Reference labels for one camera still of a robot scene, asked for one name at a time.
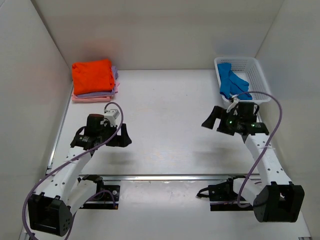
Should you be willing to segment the blue t shirt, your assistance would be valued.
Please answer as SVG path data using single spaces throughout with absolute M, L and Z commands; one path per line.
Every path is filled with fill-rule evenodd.
M 233 95 L 243 101 L 252 100 L 252 95 L 248 93 L 249 83 L 238 77 L 232 70 L 230 63 L 219 63 L 217 70 L 220 77 L 220 94 L 229 100 Z

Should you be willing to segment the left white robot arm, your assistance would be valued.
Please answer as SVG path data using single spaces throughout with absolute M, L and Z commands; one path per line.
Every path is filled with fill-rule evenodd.
M 116 123 L 118 117 L 123 117 L 123 112 L 117 109 L 88 115 L 86 125 L 76 131 L 63 164 L 40 181 L 44 187 L 37 185 L 27 198 L 23 219 L 30 234 L 69 235 L 78 209 L 89 199 L 104 195 L 100 176 L 79 175 L 98 148 L 125 148 L 132 143 L 126 124 Z

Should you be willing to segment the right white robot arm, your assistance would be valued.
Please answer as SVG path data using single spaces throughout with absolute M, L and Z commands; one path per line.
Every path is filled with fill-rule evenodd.
M 282 168 L 269 140 L 271 134 L 258 121 L 258 111 L 259 106 L 253 102 L 233 102 L 227 109 L 216 105 L 202 127 L 212 129 L 219 120 L 217 132 L 239 134 L 256 161 L 254 168 L 260 179 L 253 181 L 249 174 L 231 176 L 201 189 L 196 196 L 208 198 L 211 211 L 223 211 L 232 204 L 236 210 L 252 210 L 260 223 L 294 223 L 305 192 Z

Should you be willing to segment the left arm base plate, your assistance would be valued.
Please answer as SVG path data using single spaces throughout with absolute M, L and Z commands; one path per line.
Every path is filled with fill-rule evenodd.
M 97 183 L 95 195 L 80 208 L 87 210 L 118 210 L 120 191 L 120 181 L 101 180 Z

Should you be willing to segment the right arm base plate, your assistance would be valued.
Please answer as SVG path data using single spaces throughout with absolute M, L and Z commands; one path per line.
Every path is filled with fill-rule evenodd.
M 209 184 L 200 189 L 196 197 L 209 199 L 211 212 L 253 211 L 251 205 L 241 208 L 237 204 L 238 194 L 233 191 L 234 180 L 237 178 L 232 176 L 221 183 Z

